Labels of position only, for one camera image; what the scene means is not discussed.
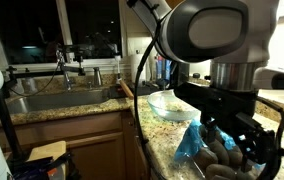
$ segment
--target glass bowl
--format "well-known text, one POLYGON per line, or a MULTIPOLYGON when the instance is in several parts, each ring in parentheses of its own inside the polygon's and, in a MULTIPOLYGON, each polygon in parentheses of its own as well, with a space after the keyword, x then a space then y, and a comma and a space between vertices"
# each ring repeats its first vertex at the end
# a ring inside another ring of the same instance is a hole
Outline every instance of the glass bowl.
POLYGON ((148 103, 155 114, 170 121, 191 120, 200 114, 199 110, 177 98, 173 90, 150 94, 148 103))

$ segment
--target dark window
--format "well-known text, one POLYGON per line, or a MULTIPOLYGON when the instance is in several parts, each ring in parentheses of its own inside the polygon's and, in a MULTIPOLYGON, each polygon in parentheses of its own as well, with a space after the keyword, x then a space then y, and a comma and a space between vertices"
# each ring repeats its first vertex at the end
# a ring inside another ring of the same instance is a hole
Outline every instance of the dark window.
POLYGON ((0 39, 9 64, 55 62, 63 43, 55 0, 0 0, 0 39))
POLYGON ((88 46, 85 59, 113 58, 121 53, 118 0, 66 0, 73 44, 88 46))

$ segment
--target countertop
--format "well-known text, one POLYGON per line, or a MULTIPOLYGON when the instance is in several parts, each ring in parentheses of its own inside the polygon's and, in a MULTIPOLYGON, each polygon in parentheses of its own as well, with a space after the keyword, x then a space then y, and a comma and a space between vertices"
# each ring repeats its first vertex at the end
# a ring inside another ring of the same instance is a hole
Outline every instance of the countertop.
MULTIPOLYGON (((157 169, 167 179, 200 179, 194 167, 189 165, 179 166, 173 161, 175 150, 179 146, 184 132, 191 121, 172 122, 161 119, 150 109, 147 97, 141 96, 138 98, 139 116, 144 137, 149 140, 147 147, 151 152, 152 160, 157 169)), ((14 125, 22 125, 127 109, 131 109, 133 112, 133 101, 128 98, 122 98, 110 99, 101 104, 13 114, 11 118, 14 125)), ((277 129, 278 123, 275 121, 259 115, 255 115, 254 118, 265 128, 277 129)), ((276 179, 284 179, 284 158, 282 158, 281 170, 276 179)))
MULTIPOLYGON (((161 174, 167 179, 200 179, 194 166, 189 164, 180 166, 173 161, 174 153, 191 121, 172 122, 158 117, 150 109, 146 97, 139 98, 139 118, 144 138, 149 140, 147 146, 153 162, 161 174)), ((277 122, 258 114, 253 118, 264 128, 277 130, 277 122)), ((284 158, 281 170, 275 179, 284 179, 284 158)))

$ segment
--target kitchen sink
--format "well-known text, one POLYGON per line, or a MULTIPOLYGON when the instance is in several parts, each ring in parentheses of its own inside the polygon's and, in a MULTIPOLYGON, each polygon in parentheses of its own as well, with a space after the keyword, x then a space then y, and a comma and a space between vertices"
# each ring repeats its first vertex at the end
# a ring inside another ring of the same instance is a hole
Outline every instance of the kitchen sink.
POLYGON ((7 103, 10 114, 103 103, 110 99, 109 89, 21 97, 7 103))

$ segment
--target metal rod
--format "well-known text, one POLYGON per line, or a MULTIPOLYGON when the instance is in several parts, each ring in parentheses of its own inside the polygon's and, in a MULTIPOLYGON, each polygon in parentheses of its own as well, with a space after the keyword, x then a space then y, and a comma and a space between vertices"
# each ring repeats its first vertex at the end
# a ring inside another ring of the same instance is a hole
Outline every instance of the metal rod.
POLYGON ((63 71, 46 71, 46 72, 27 72, 27 73, 17 73, 14 74, 15 78, 27 78, 27 77, 42 77, 42 76, 52 76, 52 75, 63 75, 63 71))
POLYGON ((19 140, 16 136, 16 132, 14 130, 8 107, 5 103, 2 90, 0 90, 0 120, 12 151, 13 160, 15 161, 23 159, 25 154, 23 153, 19 140))

